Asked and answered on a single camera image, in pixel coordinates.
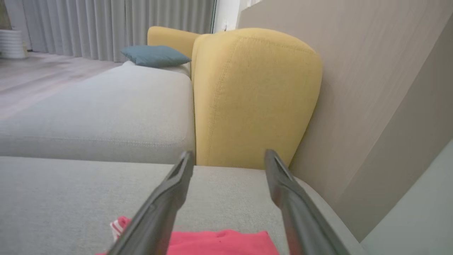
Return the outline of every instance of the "black plastic attachment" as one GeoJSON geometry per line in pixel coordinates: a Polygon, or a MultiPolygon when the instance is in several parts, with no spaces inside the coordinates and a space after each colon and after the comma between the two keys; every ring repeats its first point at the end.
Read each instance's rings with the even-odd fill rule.
{"type": "Polygon", "coordinates": [[[272,201],[283,216],[291,255],[349,255],[344,244],[274,150],[265,154],[272,201]]]}
{"type": "Polygon", "coordinates": [[[192,174],[192,152],[184,152],[142,205],[108,255],[165,255],[176,212],[186,200],[192,174]]]}

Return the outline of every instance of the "floor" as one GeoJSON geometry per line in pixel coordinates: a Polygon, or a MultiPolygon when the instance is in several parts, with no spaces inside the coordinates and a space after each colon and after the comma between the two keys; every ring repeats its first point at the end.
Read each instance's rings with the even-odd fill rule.
{"type": "Polygon", "coordinates": [[[119,65],[36,52],[25,60],[0,59],[0,119],[119,65]]]}

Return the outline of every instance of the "wall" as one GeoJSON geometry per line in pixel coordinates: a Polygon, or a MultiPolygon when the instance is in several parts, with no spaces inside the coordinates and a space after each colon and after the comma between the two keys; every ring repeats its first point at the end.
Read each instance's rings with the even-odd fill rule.
{"type": "Polygon", "coordinates": [[[365,238],[369,255],[450,255],[453,251],[453,142],[365,238]]]}
{"type": "MultiPolygon", "coordinates": [[[[321,93],[290,169],[323,196],[359,241],[421,174],[411,172],[404,164],[410,155],[394,160],[392,169],[398,169],[398,164],[404,167],[391,187],[385,187],[389,192],[381,200],[383,209],[377,213],[365,211],[357,220],[349,217],[353,212],[345,205],[360,208],[375,191],[367,192],[373,177],[378,184],[389,178],[385,169],[373,168],[366,162],[379,158],[373,159],[380,153],[372,148],[414,83],[452,12],[450,0],[367,0],[360,4],[353,0],[265,0],[241,13],[239,28],[285,32],[321,55],[321,93]],[[362,173],[368,173],[367,178],[361,177],[362,173]]],[[[404,124],[408,114],[412,113],[398,117],[398,125],[404,124]]],[[[392,130],[387,141],[401,131],[392,130]]],[[[400,140],[400,149],[411,145],[404,142],[400,140]]],[[[419,160],[423,160],[422,166],[430,164],[429,157],[419,160]]]]}
{"type": "Polygon", "coordinates": [[[10,15],[12,29],[22,31],[22,38],[27,44],[27,49],[31,49],[27,20],[25,19],[22,0],[5,0],[5,5],[10,15]]]}
{"type": "Polygon", "coordinates": [[[241,11],[261,1],[262,0],[217,0],[213,33],[223,31],[225,22],[227,30],[236,29],[241,11]]]}
{"type": "Polygon", "coordinates": [[[335,205],[363,239],[453,138],[453,16],[335,205]]]}
{"type": "Polygon", "coordinates": [[[225,24],[227,30],[236,28],[240,3],[241,0],[217,0],[213,33],[223,31],[225,24]]]}

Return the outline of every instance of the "gray seat cushion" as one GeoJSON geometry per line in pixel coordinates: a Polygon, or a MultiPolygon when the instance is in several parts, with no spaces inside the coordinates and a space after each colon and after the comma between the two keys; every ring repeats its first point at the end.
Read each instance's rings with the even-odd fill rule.
{"type": "Polygon", "coordinates": [[[173,163],[195,151],[189,77],[120,66],[0,122],[0,155],[173,163]]]}
{"type": "MultiPolygon", "coordinates": [[[[0,157],[2,254],[95,254],[112,244],[109,223],[133,217],[172,165],[0,157]]],[[[360,244],[306,183],[298,180],[351,254],[360,244]]],[[[263,170],[194,168],[174,230],[268,231],[288,254],[283,221],[263,170]]]]}

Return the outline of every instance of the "sofa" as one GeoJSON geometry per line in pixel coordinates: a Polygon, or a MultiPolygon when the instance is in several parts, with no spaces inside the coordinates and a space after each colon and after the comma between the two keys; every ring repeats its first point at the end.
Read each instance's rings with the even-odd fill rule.
{"type": "MultiPolygon", "coordinates": [[[[131,63],[0,122],[0,246],[4,254],[94,254],[109,222],[132,217],[179,155],[196,166],[175,230],[266,230],[288,254],[265,180],[264,152],[289,165],[318,99],[320,57],[267,29],[194,34],[151,27],[149,45],[190,66],[131,63]]],[[[360,244],[302,180],[351,254],[360,244]]]]}

